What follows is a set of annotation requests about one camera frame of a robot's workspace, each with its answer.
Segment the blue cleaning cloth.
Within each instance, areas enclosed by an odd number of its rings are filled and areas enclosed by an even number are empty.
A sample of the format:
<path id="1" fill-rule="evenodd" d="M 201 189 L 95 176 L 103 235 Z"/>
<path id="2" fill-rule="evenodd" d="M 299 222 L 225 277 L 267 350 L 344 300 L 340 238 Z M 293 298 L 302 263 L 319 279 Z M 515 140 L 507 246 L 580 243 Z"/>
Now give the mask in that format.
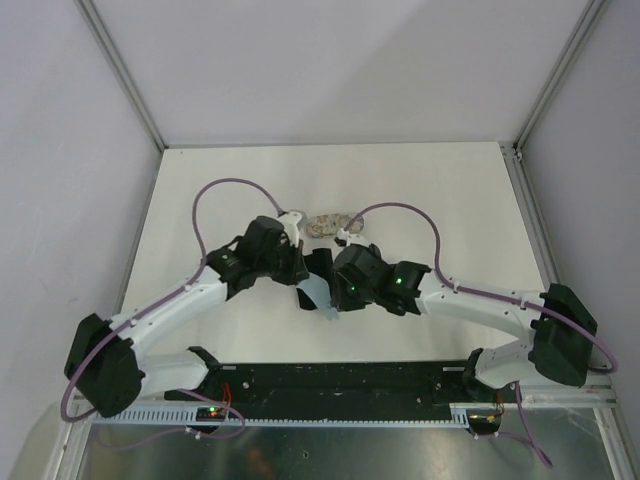
<path id="1" fill-rule="evenodd" d="M 331 304 L 329 283 L 324 278 L 310 273 L 296 286 L 296 292 L 302 310 L 318 311 L 329 320 L 339 318 L 337 309 Z"/>

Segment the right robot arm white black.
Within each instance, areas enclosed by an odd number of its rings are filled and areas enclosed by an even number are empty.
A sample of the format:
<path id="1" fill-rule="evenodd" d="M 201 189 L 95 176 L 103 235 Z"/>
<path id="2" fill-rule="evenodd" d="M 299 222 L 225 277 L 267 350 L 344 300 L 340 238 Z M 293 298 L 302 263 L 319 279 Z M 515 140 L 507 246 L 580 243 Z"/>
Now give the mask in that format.
<path id="1" fill-rule="evenodd" d="M 435 270 L 410 261 L 385 262 L 376 246 L 347 246 L 334 260 L 331 303 L 340 312 L 375 304 L 404 316 L 436 315 L 504 332 L 512 342 L 479 348 L 461 376 L 463 393 L 484 401 L 516 381 L 582 387 L 586 383 L 597 323 L 576 294 L 553 283 L 542 293 L 493 290 L 482 295 Z"/>

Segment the patterned glasses case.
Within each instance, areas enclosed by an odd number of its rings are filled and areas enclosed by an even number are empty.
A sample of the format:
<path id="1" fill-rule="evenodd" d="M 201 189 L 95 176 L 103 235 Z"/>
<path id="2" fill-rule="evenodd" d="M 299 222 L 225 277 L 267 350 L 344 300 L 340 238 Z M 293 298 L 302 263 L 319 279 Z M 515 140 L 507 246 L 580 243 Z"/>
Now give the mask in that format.
<path id="1" fill-rule="evenodd" d="M 355 218 L 355 213 L 332 213 L 309 217 L 304 229 L 311 238 L 326 239 L 337 236 L 341 230 L 359 234 L 364 226 L 364 219 Z"/>

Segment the black rectangular glasses case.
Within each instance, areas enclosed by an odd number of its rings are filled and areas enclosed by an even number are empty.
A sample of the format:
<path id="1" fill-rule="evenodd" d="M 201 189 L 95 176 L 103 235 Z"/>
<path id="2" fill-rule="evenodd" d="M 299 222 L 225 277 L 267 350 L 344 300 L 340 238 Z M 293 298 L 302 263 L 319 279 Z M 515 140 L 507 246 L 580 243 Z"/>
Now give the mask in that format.
<path id="1" fill-rule="evenodd" d="M 324 278 L 330 287 L 330 292 L 333 287 L 333 255 L 329 248 L 317 248 L 310 254 L 304 256 L 305 264 L 309 273 L 314 273 Z"/>

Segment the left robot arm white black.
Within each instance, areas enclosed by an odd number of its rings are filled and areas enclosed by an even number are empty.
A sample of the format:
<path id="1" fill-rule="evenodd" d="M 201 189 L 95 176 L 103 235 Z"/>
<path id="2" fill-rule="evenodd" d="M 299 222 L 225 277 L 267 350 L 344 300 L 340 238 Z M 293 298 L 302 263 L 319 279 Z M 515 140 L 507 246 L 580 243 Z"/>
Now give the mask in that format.
<path id="1" fill-rule="evenodd" d="M 110 320 L 85 317 L 64 366 L 69 385 L 63 398 L 78 390 L 97 413 L 113 417 L 140 397 L 166 391 L 188 389 L 202 400 L 214 397 L 221 376 L 203 348 L 163 355 L 151 351 L 162 338 L 260 278 L 286 286 L 306 280 L 302 218 L 298 211 L 259 216 L 243 235 L 209 252 L 193 276 L 165 297 Z"/>

